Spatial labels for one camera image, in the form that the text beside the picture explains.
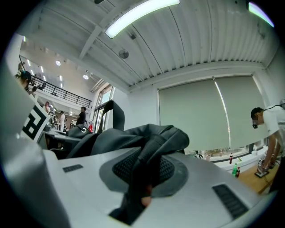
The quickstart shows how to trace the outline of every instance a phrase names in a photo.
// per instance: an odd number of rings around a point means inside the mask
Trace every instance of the window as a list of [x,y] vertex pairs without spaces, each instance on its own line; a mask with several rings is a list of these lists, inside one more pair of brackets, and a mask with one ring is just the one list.
[[252,127],[250,112],[254,107],[264,107],[264,103],[251,76],[163,89],[159,102],[160,124],[174,125],[189,136],[187,154],[205,151],[214,160],[223,160],[230,153],[236,157],[262,148],[268,137],[265,126]]
[[114,89],[115,88],[113,86],[109,85],[105,89],[103,89],[98,96],[93,116],[93,122],[95,123],[95,133],[97,133],[99,130],[101,119],[103,119],[103,130],[106,127],[106,120],[109,117],[109,113],[106,113],[104,116],[102,116],[102,114],[105,107],[105,103],[113,99]]

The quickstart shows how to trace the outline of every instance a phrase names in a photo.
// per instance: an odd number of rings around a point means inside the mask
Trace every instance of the roller blind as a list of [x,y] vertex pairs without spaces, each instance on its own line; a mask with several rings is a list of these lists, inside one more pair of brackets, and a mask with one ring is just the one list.
[[159,91],[160,124],[174,125],[190,139],[186,150],[229,147],[224,107],[213,80]]
[[227,108],[231,148],[239,148],[268,136],[265,126],[252,127],[251,110],[264,108],[263,98],[251,76],[217,78]]

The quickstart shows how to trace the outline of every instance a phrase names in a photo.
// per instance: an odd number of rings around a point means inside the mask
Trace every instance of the red bottle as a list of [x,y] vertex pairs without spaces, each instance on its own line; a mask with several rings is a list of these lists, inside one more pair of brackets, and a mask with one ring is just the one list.
[[232,163],[232,153],[230,155],[230,164]]
[[236,178],[239,178],[239,175],[240,175],[240,168],[238,167],[236,170]]

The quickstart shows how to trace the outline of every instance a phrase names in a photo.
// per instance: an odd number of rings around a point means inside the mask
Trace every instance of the green bottle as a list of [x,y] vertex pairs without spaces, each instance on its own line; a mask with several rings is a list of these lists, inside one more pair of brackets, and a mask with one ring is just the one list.
[[236,176],[236,171],[237,171],[237,164],[235,163],[235,166],[232,169],[232,175]]

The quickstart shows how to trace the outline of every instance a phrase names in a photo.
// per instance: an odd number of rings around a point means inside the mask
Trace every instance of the balcony railing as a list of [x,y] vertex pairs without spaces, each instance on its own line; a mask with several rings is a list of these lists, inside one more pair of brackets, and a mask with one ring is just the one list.
[[67,101],[73,102],[75,104],[79,104],[82,105],[86,108],[89,108],[89,105],[91,103],[90,100],[77,96],[71,92],[68,92],[66,90],[63,90],[55,85],[52,85],[44,80],[42,80],[41,78],[38,78],[36,76],[34,76],[30,82],[31,86],[37,86],[38,90],[42,90],[45,91],[47,93],[52,94],[53,96],[65,99]]

